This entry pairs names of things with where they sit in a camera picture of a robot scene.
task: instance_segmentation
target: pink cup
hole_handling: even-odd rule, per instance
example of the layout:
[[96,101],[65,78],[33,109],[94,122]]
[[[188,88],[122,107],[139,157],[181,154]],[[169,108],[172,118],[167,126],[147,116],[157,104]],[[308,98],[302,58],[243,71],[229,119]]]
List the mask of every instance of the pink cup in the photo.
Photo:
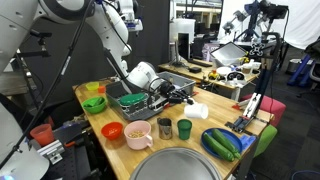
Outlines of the pink cup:
[[[132,138],[129,135],[140,131],[143,133],[142,137]],[[146,121],[134,121],[126,126],[124,129],[124,135],[126,136],[127,144],[131,149],[140,150],[153,145],[151,135],[151,125]]]

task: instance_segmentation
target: blue plate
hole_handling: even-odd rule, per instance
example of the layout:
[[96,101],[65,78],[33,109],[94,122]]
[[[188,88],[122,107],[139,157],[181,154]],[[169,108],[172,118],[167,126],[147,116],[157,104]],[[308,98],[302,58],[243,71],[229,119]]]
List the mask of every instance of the blue plate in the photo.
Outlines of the blue plate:
[[201,145],[203,146],[203,148],[212,156],[215,156],[217,158],[222,159],[215,151],[211,150],[211,148],[209,147],[209,145],[205,142],[205,140],[203,139],[203,135],[204,133],[208,133],[210,136],[212,136],[212,130],[213,129],[218,129],[226,138],[228,138],[230,140],[230,142],[239,150],[240,154],[242,152],[242,143],[240,141],[240,139],[234,135],[232,132],[227,131],[225,129],[221,129],[221,128],[210,128],[205,130],[202,135],[201,135]]

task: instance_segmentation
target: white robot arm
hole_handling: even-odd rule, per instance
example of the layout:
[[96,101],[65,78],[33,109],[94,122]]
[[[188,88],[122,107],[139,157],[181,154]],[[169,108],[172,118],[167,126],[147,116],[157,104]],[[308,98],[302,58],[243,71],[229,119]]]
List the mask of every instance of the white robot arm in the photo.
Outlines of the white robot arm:
[[[133,70],[134,73],[128,73],[126,63],[121,58],[131,51],[126,44],[128,31],[142,30],[141,21],[134,17],[134,3],[132,0],[119,0],[115,2],[118,8],[112,3],[102,0],[0,0],[0,75],[38,18],[69,24],[80,21],[89,8],[86,22],[101,38],[112,67],[123,80],[129,83],[131,80],[131,84],[140,88],[147,87],[150,81],[157,78],[154,70],[147,67],[147,63],[140,63],[138,69]],[[142,81],[133,77],[137,75],[143,77]],[[23,152],[14,153],[3,163],[22,131],[1,103],[0,117],[0,163],[4,164],[0,167],[0,180],[40,179],[49,163],[33,148],[29,149],[25,140],[19,148]]]

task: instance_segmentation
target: orange bowl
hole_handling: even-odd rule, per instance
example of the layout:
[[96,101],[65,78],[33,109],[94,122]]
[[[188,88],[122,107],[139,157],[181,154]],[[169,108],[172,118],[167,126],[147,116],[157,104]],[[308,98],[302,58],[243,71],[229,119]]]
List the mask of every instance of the orange bowl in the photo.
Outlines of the orange bowl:
[[101,133],[109,140],[117,139],[122,133],[123,125],[119,122],[106,124],[101,129]]

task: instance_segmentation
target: floor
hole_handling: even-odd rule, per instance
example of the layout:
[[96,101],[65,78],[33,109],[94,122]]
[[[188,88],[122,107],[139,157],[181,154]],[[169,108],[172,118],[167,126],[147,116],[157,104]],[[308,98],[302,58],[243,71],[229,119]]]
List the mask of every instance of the floor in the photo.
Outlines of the floor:
[[[289,60],[302,57],[301,50],[290,47],[282,68],[274,73],[267,88],[266,95],[286,104],[287,108],[277,126],[278,134],[252,163],[251,170],[258,180],[290,179],[300,170],[320,172],[320,93],[298,98],[297,95],[308,91],[309,86],[287,85],[291,77],[286,73]],[[247,85],[241,96],[252,93],[254,88],[253,84]],[[320,179],[320,175],[297,174],[295,180],[298,179]]]

